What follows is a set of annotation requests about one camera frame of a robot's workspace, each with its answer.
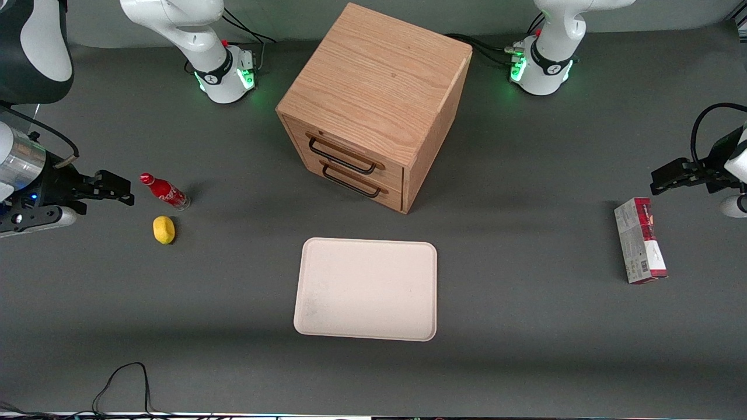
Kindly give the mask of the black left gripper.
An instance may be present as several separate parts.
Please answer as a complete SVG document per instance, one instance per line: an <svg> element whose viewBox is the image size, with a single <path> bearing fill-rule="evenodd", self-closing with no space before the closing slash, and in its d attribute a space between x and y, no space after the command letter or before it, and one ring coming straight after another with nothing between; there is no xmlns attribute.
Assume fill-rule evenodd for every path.
<svg viewBox="0 0 747 420"><path fill-rule="evenodd" d="M745 189L745 127L737 128L713 144L710 153L699 160L707 179L699 175L698 165L685 157L674 159L651 173L651 194L663 194L674 188L706 184L707 192Z"/></svg>

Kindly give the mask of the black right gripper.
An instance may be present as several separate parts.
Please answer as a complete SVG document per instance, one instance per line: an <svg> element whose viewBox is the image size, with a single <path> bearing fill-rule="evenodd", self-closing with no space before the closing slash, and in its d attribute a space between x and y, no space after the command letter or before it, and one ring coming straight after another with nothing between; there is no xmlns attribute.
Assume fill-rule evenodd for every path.
<svg viewBox="0 0 747 420"><path fill-rule="evenodd" d="M46 157L48 162L34 181L2 199L2 221L57 221L62 207L85 214L88 211L88 205L82 202L85 199L114 200L133 207L134 195L128 179L99 170L91 184L91 178L78 173L73 165L56 169L54 164L59 159L50 153Z"/></svg>

